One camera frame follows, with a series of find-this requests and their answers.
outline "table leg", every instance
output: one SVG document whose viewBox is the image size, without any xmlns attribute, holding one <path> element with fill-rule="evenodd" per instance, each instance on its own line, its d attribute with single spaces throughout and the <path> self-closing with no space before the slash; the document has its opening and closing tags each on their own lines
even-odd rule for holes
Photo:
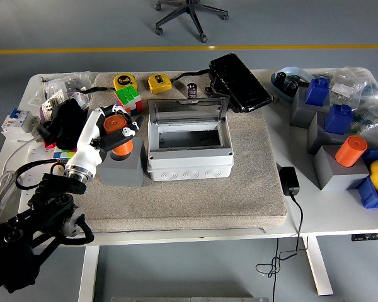
<svg viewBox="0 0 378 302">
<path fill-rule="evenodd" d="M 80 292 L 78 295 L 79 302 L 94 301 L 96 266 L 99 254 L 99 246 L 86 247 L 83 272 L 81 273 Z"/>
<path fill-rule="evenodd" d="M 307 256 L 311 266 L 312 275 L 314 276 L 318 295 L 328 296 L 333 294 L 330 285 L 328 273 L 326 272 L 325 263 L 323 262 L 321 250 L 315 236 L 303 237 L 304 245 L 308 246 Z"/>
</svg>

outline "white cable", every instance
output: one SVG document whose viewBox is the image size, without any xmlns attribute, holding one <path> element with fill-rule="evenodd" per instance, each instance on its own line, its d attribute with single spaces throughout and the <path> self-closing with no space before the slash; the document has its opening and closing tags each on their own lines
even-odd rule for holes
<svg viewBox="0 0 378 302">
<path fill-rule="evenodd" d="M 3 173 L 0 177 L 0 217 L 3 213 L 3 210 L 6 206 L 6 203 L 8 199 L 11 196 L 11 193 L 14 191 L 15 188 L 15 178 L 14 174 L 15 171 L 6 171 L 7 170 L 7 163 L 22 149 L 24 149 L 26 146 L 29 146 L 31 143 L 35 142 L 38 138 L 40 138 L 39 135 L 35 136 L 31 140 L 24 143 L 22 146 L 18 147 L 5 161 L 3 165 Z"/>
<path fill-rule="evenodd" d="M 14 171 L 8 171 L 8 172 L 5 172 L 1 177 L 0 177 L 0 195 L 2 195 L 2 193 L 4 192 L 4 191 L 6 191 L 6 192 L 4 192 L 4 195 L 8 192 L 8 187 L 7 186 L 3 186 L 3 187 L 1 187 L 1 184 L 2 184 L 2 182 L 3 182 L 3 180 L 4 180 L 4 178 L 8 178 L 7 180 L 6 180 L 6 185 L 8 185 L 8 184 L 10 184 L 10 182 L 9 182 L 9 179 L 12 179 L 12 182 L 14 182 L 14 177 L 13 177 L 13 175 L 15 174 L 15 172 Z M 5 203 L 7 203 L 7 200 L 6 201 L 3 201 L 3 197 L 1 198 L 1 200 L 0 200 L 0 211 L 2 211 L 3 210 L 3 203 L 5 204 Z"/>
</svg>

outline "yellow floor line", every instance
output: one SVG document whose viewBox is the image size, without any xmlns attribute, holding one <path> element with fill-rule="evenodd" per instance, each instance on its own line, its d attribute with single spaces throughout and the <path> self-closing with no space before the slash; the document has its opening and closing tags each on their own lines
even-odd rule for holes
<svg viewBox="0 0 378 302">
<path fill-rule="evenodd" d="M 325 50 L 325 49 L 378 49 L 378 44 L 322 44 L 322 45 L 221 45 L 221 46 L 171 46 L 171 47 L 89 47 L 0 49 L 0 55 L 26 53 L 83 53 L 83 52 L 184 52 L 208 50 Z"/>
</svg>

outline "white table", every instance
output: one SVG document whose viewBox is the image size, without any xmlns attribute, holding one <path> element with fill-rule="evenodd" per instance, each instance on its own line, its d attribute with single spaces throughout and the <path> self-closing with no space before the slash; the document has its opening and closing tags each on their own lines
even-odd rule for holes
<svg viewBox="0 0 378 302">
<path fill-rule="evenodd" d="M 270 76 L 276 70 L 253 70 L 258 80 L 274 95 L 271 90 Z M 322 69 L 306 69 L 310 74 L 322 72 Z M 56 75 L 35 75 L 25 90 L 19 109 L 30 110 L 38 115 L 38 106 L 28 104 L 40 85 L 40 78 L 56 78 Z M 278 100 L 263 107 L 268 132 L 272 141 L 274 156 L 281 167 L 294 166 L 300 184 L 300 192 L 296 196 L 304 212 L 301 236 L 309 238 L 308 256 L 312 267 L 318 294 L 333 294 L 329 279 L 319 251 L 317 236 L 346 235 L 358 233 L 378 233 L 378 210 L 367 210 L 360 202 L 357 190 L 322 192 L 317 187 L 317 179 L 312 168 L 312 155 L 306 154 L 306 129 L 289 126 L 290 104 Z M 6 140 L 0 153 L 0 175 L 6 159 L 22 142 Z M 8 163 L 8 169 L 16 169 L 23 160 L 26 161 L 27 150 L 20 152 L 17 160 Z M 300 220 L 297 206 L 286 198 L 288 217 L 285 223 L 277 227 L 264 229 L 235 230 L 172 230 L 129 233 L 96 233 L 95 240 L 86 248 L 83 276 L 81 279 L 80 301 L 93 299 L 96 264 L 100 245 L 125 245 L 164 242 L 194 242 L 210 240 L 236 240 L 252 238 L 296 237 Z M 16 198 L 8 207 L 4 217 L 16 214 L 18 201 Z"/>
</svg>

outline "orange cylinder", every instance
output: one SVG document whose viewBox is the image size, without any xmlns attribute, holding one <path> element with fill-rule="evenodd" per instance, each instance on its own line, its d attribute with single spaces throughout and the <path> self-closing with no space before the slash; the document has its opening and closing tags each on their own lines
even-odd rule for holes
<svg viewBox="0 0 378 302">
<path fill-rule="evenodd" d="M 112 115 L 105 119 L 103 128 L 106 134 L 110 134 L 127 126 L 126 119 L 122 115 Z M 127 157 L 133 150 L 133 142 L 129 140 L 127 143 L 120 145 L 112 150 L 118 157 Z"/>
<path fill-rule="evenodd" d="M 362 137 L 352 135 L 337 151 L 335 159 L 343 167 L 351 167 L 366 151 L 367 147 L 368 144 Z"/>
</svg>

